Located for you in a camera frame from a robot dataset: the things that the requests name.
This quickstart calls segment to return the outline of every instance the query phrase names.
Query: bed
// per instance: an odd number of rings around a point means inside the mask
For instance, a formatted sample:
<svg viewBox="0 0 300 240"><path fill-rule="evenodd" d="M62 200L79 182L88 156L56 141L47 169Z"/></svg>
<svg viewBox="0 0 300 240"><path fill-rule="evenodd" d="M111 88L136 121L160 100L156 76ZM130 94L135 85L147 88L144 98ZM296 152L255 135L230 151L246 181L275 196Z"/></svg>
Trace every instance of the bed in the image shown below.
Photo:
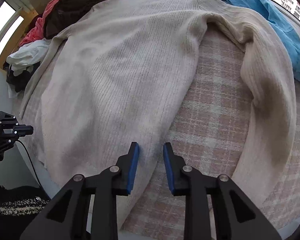
<svg viewBox="0 0 300 240"><path fill-rule="evenodd" d="M288 19L300 36L300 27ZM41 95L50 82L63 43L40 78L31 95L22 123L34 124ZM250 119L252 94L240 77L244 53L215 25L209 24L199 48L200 57L193 82L183 100L165 141L175 154L203 174L232 175L239 161ZM295 81L297 126L292 152L273 192L261 211L279 229L300 216L300 83ZM15 100L14 114L19 111L22 95ZM38 146L31 137L23 142L35 160L39 179L53 196L58 185L51 181L43 164L36 159ZM122 229L154 239L182 239L185 199L169 191L162 155L151 180Z"/></svg>

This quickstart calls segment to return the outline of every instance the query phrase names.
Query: black cable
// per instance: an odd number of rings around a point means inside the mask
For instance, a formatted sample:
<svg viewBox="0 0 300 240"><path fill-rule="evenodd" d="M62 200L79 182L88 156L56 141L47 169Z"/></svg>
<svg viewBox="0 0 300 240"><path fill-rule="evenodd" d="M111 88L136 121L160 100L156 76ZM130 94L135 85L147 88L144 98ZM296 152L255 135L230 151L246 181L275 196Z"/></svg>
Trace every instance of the black cable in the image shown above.
<svg viewBox="0 0 300 240"><path fill-rule="evenodd" d="M46 197L47 197L48 199L50 199L50 197L48 196L48 194L47 194L47 193L45 192L45 190L43 189L43 187L42 187L42 185L41 185L41 183L40 183L40 180L39 180L39 178L38 178L38 175L37 175L37 173L35 172L35 169L34 169L32 160L31 160L31 158L30 158L30 155L29 155L29 153L28 153L28 151L27 151L27 148L25 147L25 145L23 144L23 142L21 142L21 141L19 141L19 140L16 140L16 141L19 142L19 143L21 143L21 145L22 145L22 146L24 147L24 149L26 150L26 153L27 153L27 155L28 155L29 161L30 161L30 163L31 163L31 166L32 166L32 169L33 169L33 172L34 172L34 175L35 175L35 177L36 177L36 179L37 179L37 181L38 181L38 183L39 183L39 187L40 187L40 189L45 193Z"/></svg>

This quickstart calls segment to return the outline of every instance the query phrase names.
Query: pile of clothes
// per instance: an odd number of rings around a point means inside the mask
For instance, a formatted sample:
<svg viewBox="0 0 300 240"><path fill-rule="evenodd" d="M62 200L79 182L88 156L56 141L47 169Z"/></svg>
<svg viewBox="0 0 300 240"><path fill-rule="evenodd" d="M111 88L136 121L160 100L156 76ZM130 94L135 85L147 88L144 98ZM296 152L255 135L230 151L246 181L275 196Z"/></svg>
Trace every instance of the pile of clothes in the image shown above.
<svg viewBox="0 0 300 240"><path fill-rule="evenodd" d="M37 15L25 30L18 51L7 57L9 97L25 90L31 76L46 56L51 39L71 24L80 20L96 0L52 0L43 14Z"/></svg>

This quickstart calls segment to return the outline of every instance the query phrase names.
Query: blue gripper pad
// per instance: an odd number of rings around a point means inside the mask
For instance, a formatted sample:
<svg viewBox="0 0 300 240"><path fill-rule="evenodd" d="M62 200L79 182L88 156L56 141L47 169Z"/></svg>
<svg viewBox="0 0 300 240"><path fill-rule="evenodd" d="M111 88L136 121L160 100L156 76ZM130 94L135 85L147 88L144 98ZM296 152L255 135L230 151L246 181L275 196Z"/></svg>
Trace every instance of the blue gripper pad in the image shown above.
<svg viewBox="0 0 300 240"><path fill-rule="evenodd" d="M128 183L127 183L127 192L128 194L131 193L133 189L134 179L136 177L136 171L138 166L138 159L139 159L139 144L137 143L134 147L133 157L131 159L131 165L128 172Z"/></svg>
<svg viewBox="0 0 300 240"><path fill-rule="evenodd" d="M174 176L172 172L172 167L168 155L168 149L166 144L163 145L163 159L164 159L164 166L166 167L166 174L167 174L167 180L168 180L168 186L169 190L171 191L172 194L175 192L174 188Z"/></svg>

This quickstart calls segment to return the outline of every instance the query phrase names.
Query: black fabric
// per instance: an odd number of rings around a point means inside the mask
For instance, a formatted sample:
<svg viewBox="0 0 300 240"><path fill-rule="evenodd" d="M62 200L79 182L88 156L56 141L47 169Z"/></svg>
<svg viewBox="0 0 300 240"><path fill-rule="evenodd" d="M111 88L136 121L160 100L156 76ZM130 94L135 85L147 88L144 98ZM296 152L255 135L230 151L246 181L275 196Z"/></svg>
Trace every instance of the black fabric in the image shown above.
<svg viewBox="0 0 300 240"><path fill-rule="evenodd" d="M96 0L59 0L44 20L43 36L52 39L71 24L79 21Z"/></svg>
<svg viewBox="0 0 300 240"><path fill-rule="evenodd" d="M9 201L34 199L37 196L42 200L49 200L39 188L23 186L6 190L0 186L0 205ZM36 215L0 215L0 240L19 240L22 232L35 217Z"/></svg>
<svg viewBox="0 0 300 240"><path fill-rule="evenodd" d="M11 70L11 68L9 67L7 69L7 83L14 85L15 86L15 91L16 92L20 92L26 89L26 86L30 80L30 78L32 77L33 73L38 69L38 67L40 66L40 62L37 62L33 65L33 70L30 73L27 70L24 70L20 75L18 76L14 76L13 73L14 71Z"/></svg>
<svg viewBox="0 0 300 240"><path fill-rule="evenodd" d="M5 70L5 71L8 71L9 70L9 66L10 66L9 63L5 61L3 63L2 69Z"/></svg>

